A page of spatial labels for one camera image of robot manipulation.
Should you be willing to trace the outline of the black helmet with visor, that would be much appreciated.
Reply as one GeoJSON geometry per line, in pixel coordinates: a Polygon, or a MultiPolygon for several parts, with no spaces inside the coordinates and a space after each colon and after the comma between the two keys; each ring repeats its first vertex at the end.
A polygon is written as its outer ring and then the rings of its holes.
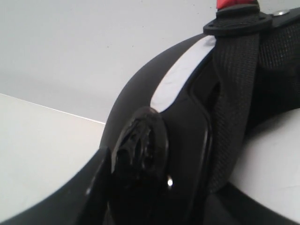
{"type": "Polygon", "coordinates": [[[299,222],[300,10],[219,0],[129,80],[87,164],[3,224],[299,222]]]}

